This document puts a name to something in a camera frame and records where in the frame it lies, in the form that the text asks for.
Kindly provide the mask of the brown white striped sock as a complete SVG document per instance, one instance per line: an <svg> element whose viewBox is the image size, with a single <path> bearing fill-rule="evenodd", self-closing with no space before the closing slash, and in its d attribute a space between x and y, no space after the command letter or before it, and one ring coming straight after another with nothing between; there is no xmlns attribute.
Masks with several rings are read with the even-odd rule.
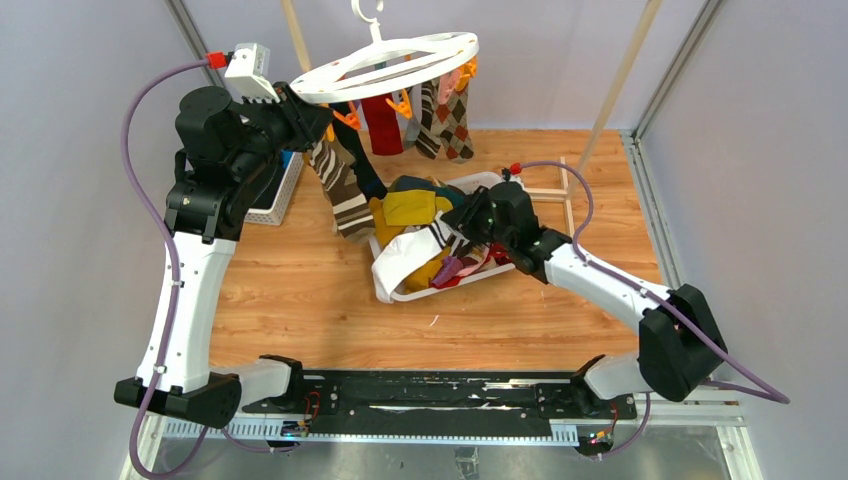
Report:
<svg viewBox="0 0 848 480"><path fill-rule="evenodd" d="M315 145L308 155L308 164L331 204L337 233L352 243L367 242L375 232L375 221L352 167L327 140Z"/></svg>

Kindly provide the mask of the white round clip hanger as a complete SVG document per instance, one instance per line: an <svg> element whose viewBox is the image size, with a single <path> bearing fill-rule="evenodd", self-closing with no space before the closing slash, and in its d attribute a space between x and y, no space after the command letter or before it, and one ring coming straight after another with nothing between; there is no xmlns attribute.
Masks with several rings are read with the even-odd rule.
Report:
<svg viewBox="0 0 848 480"><path fill-rule="evenodd" d="M371 42L293 80L294 92L307 102L341 103L405 90L460 69L479 52L478 36L471 32L385 39L377 17L366 16L358 1L350 8L367 24Z"/></svg>

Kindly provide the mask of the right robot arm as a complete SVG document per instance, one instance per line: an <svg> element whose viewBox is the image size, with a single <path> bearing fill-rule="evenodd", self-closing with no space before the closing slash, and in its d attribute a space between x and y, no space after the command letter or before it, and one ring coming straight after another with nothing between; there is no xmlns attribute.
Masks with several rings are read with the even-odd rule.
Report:
<svg viewBox="0 0 848 480"><path fill-rule="evenodd" d="M580 295L637 333L636 351L600 355L575 372L571 400L584 416L630 393L681 402L724 361L727 348L700 290L655 284L590 256L568 235L542 226L514 182L478 188L439 220L474 243L502 247L522 273Z"/></svg>

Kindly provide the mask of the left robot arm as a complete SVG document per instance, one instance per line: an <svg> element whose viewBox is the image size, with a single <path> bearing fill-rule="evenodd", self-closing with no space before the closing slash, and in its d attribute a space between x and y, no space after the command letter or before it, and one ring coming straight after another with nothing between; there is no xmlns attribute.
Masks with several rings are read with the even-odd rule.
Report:
<svg viewBox="0 0 848 480"><path fill-rule="evenodd" d="M302 364L279 355L235 367L209 361L219 293L249 209L282 169L283 151L314 147L331 111L279 82L266 100L202 87L180 101L175 183L159 216L166 260L154 329L136 373L117 382L121 405L210 428L267 401L283 412L307 398Z"/></svg>

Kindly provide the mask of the white sock basket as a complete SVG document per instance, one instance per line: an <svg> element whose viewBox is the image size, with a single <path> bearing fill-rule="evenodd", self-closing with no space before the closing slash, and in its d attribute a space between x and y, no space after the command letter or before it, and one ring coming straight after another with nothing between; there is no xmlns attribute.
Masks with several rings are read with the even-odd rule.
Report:
<svg viewBox="0 0 848 480"><path fill-rule="evenodd" d="M401 192L407 190L434 191L437 195L448 198L453 203L454 208L456 208L459 207L465 201L465 198L471 195L478 187L491 188L499 183L502 183L503 181L504 179L501 175L492 172L472 174L465 177L460 177L458 179L450 180L448 182L443 182L433 177L421 178L403 175L397 178L388 187L388 193ZM424 226L409 227L404 233L414 232L422 227ZM470 278L467 278L454 287L436 289L430 286L430 281L440 269L441 261L444 257L464 257L469 254L474 248L485 248L492 246L495 246L495 244L475 244L467 240L466 243L459 244L455 249L449 250L449 248L446 247L434 259L430 260L424 266L420 267L412 274L410 274L403 281L403 283L399 285L392 293L392 299L394 300L394 302L408 302L412 300L418 300L427 296L432 296L442 291L453 289L458 286L468 285L475 281L487 279L513 270L515 266L511 262L510 265L502 266L494 270L490 270L488 272L483 272L480 275L475 275ZM374 260L384 249L380 248L377 244L375 234L369 239L369 247L371 248L371 251L373 253Z"/></svg>

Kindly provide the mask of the red sock in basket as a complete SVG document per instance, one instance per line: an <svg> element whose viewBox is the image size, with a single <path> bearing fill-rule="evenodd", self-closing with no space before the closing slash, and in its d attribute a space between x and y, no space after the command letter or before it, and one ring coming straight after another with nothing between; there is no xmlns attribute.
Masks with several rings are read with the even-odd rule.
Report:
<svg viewBox="0 0 848 480"><path fill-rule="evenodd" d="M499 245L485 248L474 248L466 256L457 258L462 261L464 268L446 285L442 288L436 289L454 287L467 278L511 264L511 260L509 259L506 251Z"/></svg>

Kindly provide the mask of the purple sock in basket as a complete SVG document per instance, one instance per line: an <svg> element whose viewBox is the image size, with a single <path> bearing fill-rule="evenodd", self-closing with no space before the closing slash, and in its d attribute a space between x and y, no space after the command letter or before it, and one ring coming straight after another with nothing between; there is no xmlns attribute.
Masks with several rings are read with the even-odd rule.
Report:
<svg viewBox="0 0 848 480"><path fill-rule="evenodd" d="M455 256L446 256L441 261L441 267L430 282L433 288L442 288L455 278L464 268L462 261Z"/></svg>

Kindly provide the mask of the mustard yellow sock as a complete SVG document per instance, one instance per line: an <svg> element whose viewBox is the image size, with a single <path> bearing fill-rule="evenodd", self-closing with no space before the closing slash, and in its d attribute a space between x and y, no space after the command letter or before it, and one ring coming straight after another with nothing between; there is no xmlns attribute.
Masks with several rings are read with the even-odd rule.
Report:
<svg viewBox="0 0 848 480"><path fill-rule="evenodd" d="M380 248L409 227L431 224L438 213L454 208L446 197L428 190L389 192L383 199L372 198L368 207L375 222L375 238Z"/></svg>

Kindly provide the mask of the small white perforated basket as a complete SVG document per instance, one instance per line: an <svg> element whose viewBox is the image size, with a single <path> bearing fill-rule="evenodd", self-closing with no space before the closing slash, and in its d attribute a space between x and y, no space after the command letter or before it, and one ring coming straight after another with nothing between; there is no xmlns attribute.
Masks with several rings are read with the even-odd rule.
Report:
<svg viewBox="0 0 848 480"><path fill-rule="evenodd" d="M301 176L304 161L301 153L283 151L281 169L272 183L248 210L246 222L260 225L280 226Z"/></svg>

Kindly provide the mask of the argyle brown hanging sock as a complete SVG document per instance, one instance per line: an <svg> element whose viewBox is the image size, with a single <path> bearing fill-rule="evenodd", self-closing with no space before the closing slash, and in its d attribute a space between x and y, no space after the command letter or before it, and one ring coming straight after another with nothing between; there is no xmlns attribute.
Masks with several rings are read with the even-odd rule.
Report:
<svg viewBox="0 0 848 480"><path fill-rule="evenodd" d="M460 88L461 74L455 70L442 75L437 90L435 110L438 138L446 157L454 163L465 163L474 156L468 125L468 86Z"/></svg>

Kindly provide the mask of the red hanging sock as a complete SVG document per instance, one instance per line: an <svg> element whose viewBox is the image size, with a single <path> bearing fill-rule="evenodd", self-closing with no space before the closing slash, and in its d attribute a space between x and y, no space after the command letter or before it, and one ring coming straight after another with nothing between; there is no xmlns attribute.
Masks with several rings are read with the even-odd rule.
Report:
<svg viewBox="0 0 848 480"><path fill-rule="evenodd" d="M379 156L394 156L404 151L397 112L390 102L393 102L391 94L361 100L372 152Z"/></svg>

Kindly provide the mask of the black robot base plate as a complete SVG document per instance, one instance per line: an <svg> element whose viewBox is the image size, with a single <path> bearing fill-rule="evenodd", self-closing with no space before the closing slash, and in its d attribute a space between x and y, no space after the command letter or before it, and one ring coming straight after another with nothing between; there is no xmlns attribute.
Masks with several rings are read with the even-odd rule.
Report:
<svg viewBox="0 0 848 480"><path fill-rule="evenodd" d="M304 374L298 404L256 401L244 412L311 421L314 436L541 440L552 421L608 427L637 416L632 395L583 412L569 371L329 370Z"/></svg>

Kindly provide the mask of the wooden hanger stand frame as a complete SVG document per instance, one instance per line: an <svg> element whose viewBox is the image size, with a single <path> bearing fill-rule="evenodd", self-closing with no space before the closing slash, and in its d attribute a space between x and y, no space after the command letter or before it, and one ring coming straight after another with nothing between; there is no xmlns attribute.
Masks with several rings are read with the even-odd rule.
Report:
<svg viewBox="0 0 848 480"><path fill-rule="evenodd" d="M333 20L337 10L354 15L351 2L283 3L301 74L371 42L369 32ZM410 34L381 34L476 34L479 52L463 66L472 69L478 126L601 130L634 121L620 99L655 56L647 42L660 40L658 17L667 8L665 1L410 1L395 13ZM301 24L301 11L316 20Z"/></svg>

